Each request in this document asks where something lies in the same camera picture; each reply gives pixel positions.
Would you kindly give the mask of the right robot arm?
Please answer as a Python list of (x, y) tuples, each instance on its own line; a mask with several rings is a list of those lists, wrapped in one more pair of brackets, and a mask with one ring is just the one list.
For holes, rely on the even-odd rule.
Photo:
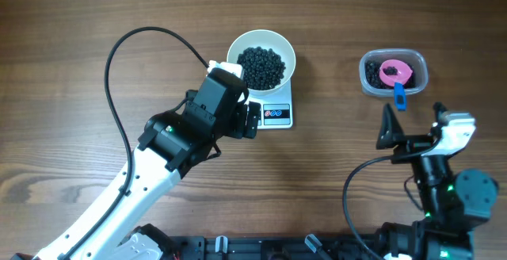
[(439, 102), (433, 109), (436, 121), (430, 132), (408, 136), (391, 106), (383, 107), (376, 146), (393, 151), (392, 163), (411, 165), (425, 217), (411, 225), (385, 223), (378, 229), (374, 251), (380, 256), (472, 259), (472, 232), (491, 217), (498, 183), (481, 170), (453, 173), (449, 165), (471, 140), (475, 119)]

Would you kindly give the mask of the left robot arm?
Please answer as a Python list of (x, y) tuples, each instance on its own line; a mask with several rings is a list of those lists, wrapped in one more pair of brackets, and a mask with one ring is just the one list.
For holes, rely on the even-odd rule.
[(253, 139), (260, 106), (248, 101), (242, 67), (208, 69), (187, 92), (183, 113), (168, 110), (145, 125), (121, 172), (86, 211), (36, 259), (172, 259), (177, 249), (160, 231), (136, 223), (195, 165), (220, 156), (223, 136)]

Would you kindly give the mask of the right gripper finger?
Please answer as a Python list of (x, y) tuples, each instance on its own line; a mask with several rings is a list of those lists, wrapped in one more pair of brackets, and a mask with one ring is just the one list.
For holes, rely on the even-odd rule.
[(444, 115), (447, 111), (448, 111), (447, 108), (441, 102), (438, 101), (433, 104), (433, 112), (435, 114), (435, 122), (433, 123), (433, 127), (438, 127), (447, 124)]
[(390, 104), (383, 107), (382, 121), (376, 142), (376, 149), (394, 148), (406, 142), (406, 136)]

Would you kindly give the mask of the pink scoop blue handle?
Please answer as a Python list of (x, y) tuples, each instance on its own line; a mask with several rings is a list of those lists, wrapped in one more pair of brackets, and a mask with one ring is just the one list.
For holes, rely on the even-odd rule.
[(379, 77), (383, 84), (394, 90), (395, 107), (398, 111), (406, 111), (407, 100), (404, 85), (409, 81), (413, 71), (409, 65), (398, 59), (388, 59), (379, 68)]

